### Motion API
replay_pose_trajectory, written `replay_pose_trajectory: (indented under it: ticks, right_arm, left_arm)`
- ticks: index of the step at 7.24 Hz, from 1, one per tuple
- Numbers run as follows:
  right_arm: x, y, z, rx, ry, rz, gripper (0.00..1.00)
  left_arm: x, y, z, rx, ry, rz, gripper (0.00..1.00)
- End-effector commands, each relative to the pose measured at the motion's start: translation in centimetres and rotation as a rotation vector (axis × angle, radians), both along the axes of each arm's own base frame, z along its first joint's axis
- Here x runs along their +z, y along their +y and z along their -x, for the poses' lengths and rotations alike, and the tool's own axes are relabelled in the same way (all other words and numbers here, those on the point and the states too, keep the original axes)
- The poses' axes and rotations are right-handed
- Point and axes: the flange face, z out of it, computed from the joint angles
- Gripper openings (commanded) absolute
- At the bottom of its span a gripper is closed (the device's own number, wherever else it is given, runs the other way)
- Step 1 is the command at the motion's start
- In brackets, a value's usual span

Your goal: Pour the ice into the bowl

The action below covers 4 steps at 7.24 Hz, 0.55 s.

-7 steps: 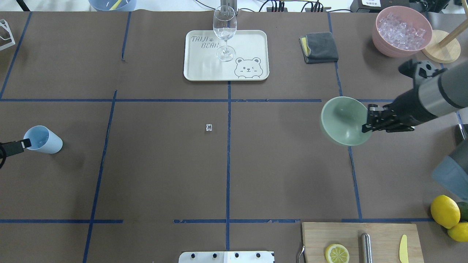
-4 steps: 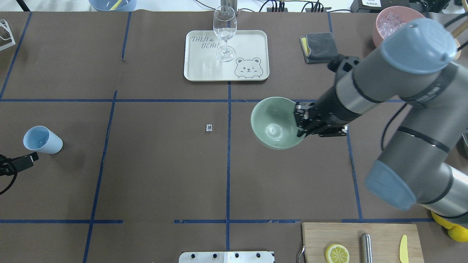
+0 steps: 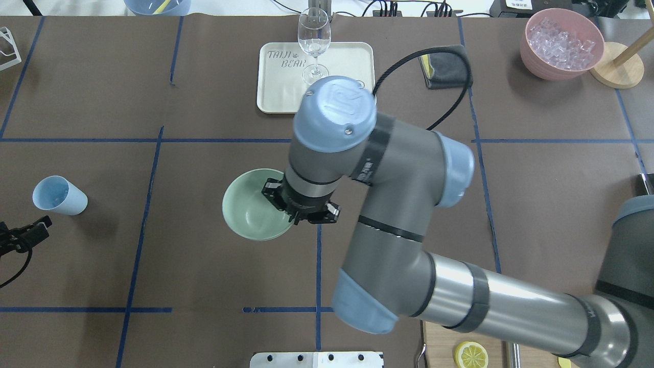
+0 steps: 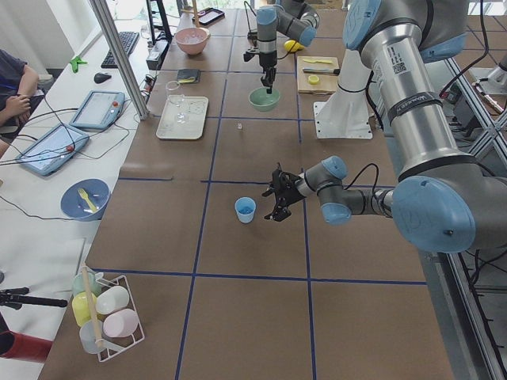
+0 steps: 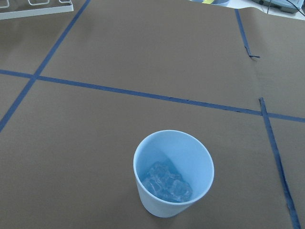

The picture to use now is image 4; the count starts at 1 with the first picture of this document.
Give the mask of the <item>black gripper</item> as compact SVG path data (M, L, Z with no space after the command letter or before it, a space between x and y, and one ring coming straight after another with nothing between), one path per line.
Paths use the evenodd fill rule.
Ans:
M267 87L267 93L273 92L273 84L276 79L277 49L276 40L257 41L256 47L249 48L243 53L243 60L249 62L255 55L259 58L259 64L263 69L261 83Z
M296 186L300 180L295 174L283 171L281 164L277 163L267 190L261 194L263 197L275 196L273 210L264 219L282 222L292 215L288 207L304 198Z

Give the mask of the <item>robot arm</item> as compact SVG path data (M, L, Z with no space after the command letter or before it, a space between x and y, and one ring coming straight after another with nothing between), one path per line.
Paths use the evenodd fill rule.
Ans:
M271 94L276 77L277 33L308 47L317 34L320 16L305 1L275 1L273 5L262 6L257 11L256 23L257 35L253 47L243 54L243 59L248 62L255 55L259 56L264 73L261 83Z
M459 253L506 245L506 181L485 176L477 159L461 151L445 119L426 63L461 52L466 39L465 1L355 1L343 41L374 76L403 167L395 188L347 189L345 163L330 157L295 175L273 172L269 218L282 221L289 206L319 198L331 225L353 215L391 217L402 236L427 252Z

